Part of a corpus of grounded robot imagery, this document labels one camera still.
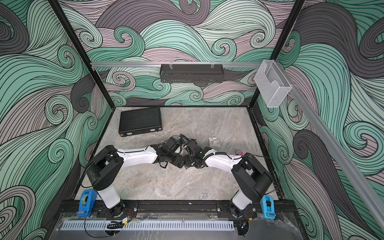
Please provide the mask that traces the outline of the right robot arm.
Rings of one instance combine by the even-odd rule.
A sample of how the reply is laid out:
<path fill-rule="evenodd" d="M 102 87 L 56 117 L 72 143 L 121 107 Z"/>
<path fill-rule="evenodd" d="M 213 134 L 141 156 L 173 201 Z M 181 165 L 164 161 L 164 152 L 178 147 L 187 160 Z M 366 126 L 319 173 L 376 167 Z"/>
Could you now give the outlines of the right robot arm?
<path fill-rule="evenodd" d="M 240 187 L 230 203 L 230 211 L 234 217 L 242 216 L 250 204 L 259 202 L 273 183 L 272 175 L 256 155 L 246 153 L 243 156 L 233 156 L 209 147 L 203 149 L 195 140 L 183 134 L 180 134 L 180 140 L 187 151 L 184 156 L 187 168 L 216 168 L 234 176 Z"/>

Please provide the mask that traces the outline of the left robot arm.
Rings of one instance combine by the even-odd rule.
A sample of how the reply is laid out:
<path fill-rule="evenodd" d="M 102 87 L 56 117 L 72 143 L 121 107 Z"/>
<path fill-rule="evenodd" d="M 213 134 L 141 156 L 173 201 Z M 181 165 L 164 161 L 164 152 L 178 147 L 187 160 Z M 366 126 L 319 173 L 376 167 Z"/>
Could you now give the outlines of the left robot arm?
<path fill-rule="evenodd" d="M 181 143 L 173 137 L 164 143 L 134 150 L 119 150 L 108 145 L 87 163 L 85 174 L 110 216 L 116 218 L 125 208 L 114 185 L 120 170 L 141 164 L 177 163 L 182 159 L 181 151 Z"/>

